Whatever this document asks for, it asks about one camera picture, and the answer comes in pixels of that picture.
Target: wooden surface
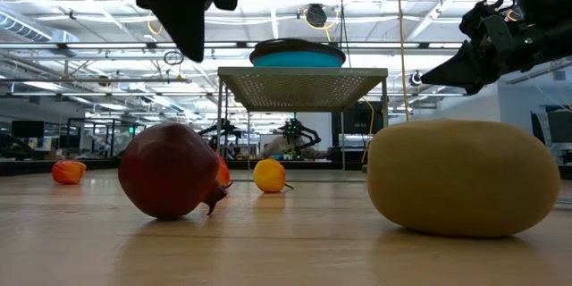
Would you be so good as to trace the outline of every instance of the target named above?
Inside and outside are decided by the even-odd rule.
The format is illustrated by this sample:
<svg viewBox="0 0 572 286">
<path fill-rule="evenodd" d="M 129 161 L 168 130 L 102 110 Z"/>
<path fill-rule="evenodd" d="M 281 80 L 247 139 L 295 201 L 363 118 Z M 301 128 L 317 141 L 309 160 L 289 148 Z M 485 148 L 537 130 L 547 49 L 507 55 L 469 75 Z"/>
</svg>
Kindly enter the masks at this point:
<svg viewBox="0 0 572 286">
<path fill-rule="evenodd" d="M 81 186 L 2 178 L 1 284 L 572 285 L 572 207 L 514 238 L 445 239 L 384 220 L 364 183 L 293 185 L 263 195 L 235 183 L 211 217 L 201 206 L 162 223 L 131 204 L 114 171 L 88 172 Z"/>
</svg>

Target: blue bowl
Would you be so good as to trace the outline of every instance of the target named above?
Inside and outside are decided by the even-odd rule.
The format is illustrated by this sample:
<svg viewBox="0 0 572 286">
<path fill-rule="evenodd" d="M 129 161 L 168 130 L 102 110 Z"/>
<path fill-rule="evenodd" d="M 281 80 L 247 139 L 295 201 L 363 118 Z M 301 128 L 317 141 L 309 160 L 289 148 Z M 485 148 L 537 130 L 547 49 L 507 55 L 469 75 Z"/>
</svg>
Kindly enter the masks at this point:
<svg viewBox="0 0 572 286">
<path fill-rule="evenodd" d="M 312 51 L 289 51 L 257 57 L 255 67 L 341 67 L 343 61 L 336 55 Z"/>
</svg>

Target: shelf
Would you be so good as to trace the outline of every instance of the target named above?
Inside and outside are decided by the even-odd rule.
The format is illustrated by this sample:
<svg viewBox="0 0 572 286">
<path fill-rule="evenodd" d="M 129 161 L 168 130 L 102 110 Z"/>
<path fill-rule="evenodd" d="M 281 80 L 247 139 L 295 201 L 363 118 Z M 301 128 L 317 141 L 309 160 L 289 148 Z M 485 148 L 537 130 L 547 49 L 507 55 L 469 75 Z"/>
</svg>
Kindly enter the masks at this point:
<svg viewBox="0 0 572 286">
<path fill-rule="evenodd" d="M 343 112 L 387 78 L 385 68 L 220 67 L 249 112 Z"/>
</svg>

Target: ceiling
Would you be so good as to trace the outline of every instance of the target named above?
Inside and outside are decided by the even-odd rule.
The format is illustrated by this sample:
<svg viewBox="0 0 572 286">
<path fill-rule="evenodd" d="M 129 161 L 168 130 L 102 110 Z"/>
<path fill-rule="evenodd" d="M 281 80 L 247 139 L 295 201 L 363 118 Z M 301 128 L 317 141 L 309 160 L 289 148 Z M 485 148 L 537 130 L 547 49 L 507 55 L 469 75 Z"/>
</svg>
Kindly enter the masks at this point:
<svg viewBox="0 0 572 286">
<path fill-rule="evenodd" d="M 481 0 L 401 0 L 403 11 L 403 33 L 407 43 L 449 43 L 451 48 L 443 50 L 406 51 L 405 73 L 428 71 L 443 63 L 456 52 L 455 46 L 466 37 L 458 30 L 462 15 Z M 304 11 L 309 4 L 322 4 L 332 26 L 326 33 L 323 29 L 312 29 L 304 19 Z M 360 42 L 399 43 L 400 42 L 400 1 L 399 0 L 344 0 L 344 12 L 348 38 L 352 44 Z M 304 38 L 317 42 L 340 41 L 341 24 L 336 18 L 341 8 L 341 0 L 239 0 L 233 12 L 217 10 L 213 6 L 206 12 L 206 59 L 201 64 L 186 60 L 179 66 L 164 64 L 163 56 L 167 49 L 126 50 L 126 49 L 77 49 L 74 56 L 62 52 L 21 48 L 4 50 L 0 55 L 0 74 L 5 78 L 54 78 L 67 75 L 73 78 L 109 78 L 148 80 L 161 76 L 174 78 L 181 75 L 188 80 L 183 83 L 112 83 L 102 87 L 97 83 L 64 84 L 61 88 L 39 88 L 30 84 L 18 85 L 19 91 L 53 90 L 68 92 L 102 93 L 126 91 L 133 88 L 149 92 L 191 92 L 206 93 L 217 90 L 216 70 L 219 66 L 250 66 L 248 55 L 251 48 L 228 46 L 236 42 L 255 44 L 270 38 Z M 40 35 L 51 37 L 51 41 L 62 41 L 63 37 L 76 42 L 171 42 L 169 35 L 162 30 L 152 13 L 138 8 L 134 0 L 0 0 L 0 13 L 8 15 Z M 11 26 L 0 23 L 0 40 L 3 42 L 33 43 L 30 36 L 22 37 Z M 354 50 L 352 45 L 351 67 L 384 67 L 390 71 L 389 91 L 402 91 L 400 75 L 401 57 L 399 45 L 386 50 Z M 445 88 L 443 92 L 454 92 Z M 368 96 L 368 99 L 379 99 Z M 216 117 L 216 106 L 211 97 L 165 97 L 162 102 L 146 102 L 140 97 L 114 99 L 108 97 L 75 98 L 88 110 L 93 104 L 96 111 L 104 112 L 182 112 L 181 118 L 194 122 L 198 127 L 210 125 Z M 394 107 L 403 102 L 398 99 Z M 230 100 L 234 107 L 234 120 L 241 124 L 246 118 L 240 104 Z M 271 123 L 280 122 L 289 114 L 276 114 L 261 118 L 254 126 L 264 132 L 272 128 Z"/>
</svg>

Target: metal table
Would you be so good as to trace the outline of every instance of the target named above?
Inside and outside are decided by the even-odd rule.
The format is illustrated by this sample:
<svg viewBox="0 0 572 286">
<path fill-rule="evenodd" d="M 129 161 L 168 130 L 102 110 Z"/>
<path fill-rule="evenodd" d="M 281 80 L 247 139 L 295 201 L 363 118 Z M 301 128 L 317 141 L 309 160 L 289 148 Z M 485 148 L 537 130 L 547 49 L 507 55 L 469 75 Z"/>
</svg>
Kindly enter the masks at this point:
<svg viewBox="0 0 572 286">
<path fill-rule="evenodd" d="M 383 126 L 387 126 L 386 68 L 283 68 L 219 67 L 217 151 L 221 151 L 223 87 L 248 112 L 248 143 L 251 112 L 330 112 L 342 113 L 353 106 L 380 82 L 383 86 Z M 345 170 L 345 144 L 342 141 L 342 164 Z"/>
</svg>

